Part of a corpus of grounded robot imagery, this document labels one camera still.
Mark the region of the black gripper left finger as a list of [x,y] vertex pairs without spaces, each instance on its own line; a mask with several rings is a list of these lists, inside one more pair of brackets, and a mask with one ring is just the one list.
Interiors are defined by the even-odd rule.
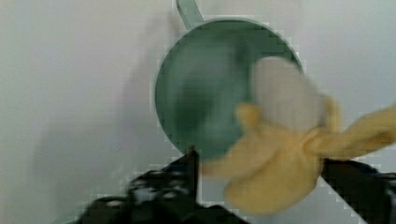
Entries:
[[196,224],[199,155],[186,154],[160,170],[132,180],[127,189],[127,224]]

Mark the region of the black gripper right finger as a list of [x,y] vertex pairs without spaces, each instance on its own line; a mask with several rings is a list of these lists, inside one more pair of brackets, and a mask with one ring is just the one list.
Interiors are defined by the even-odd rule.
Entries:
[[396,224],[395,173],[357,161],[326,160],[321,177],[367,224]]

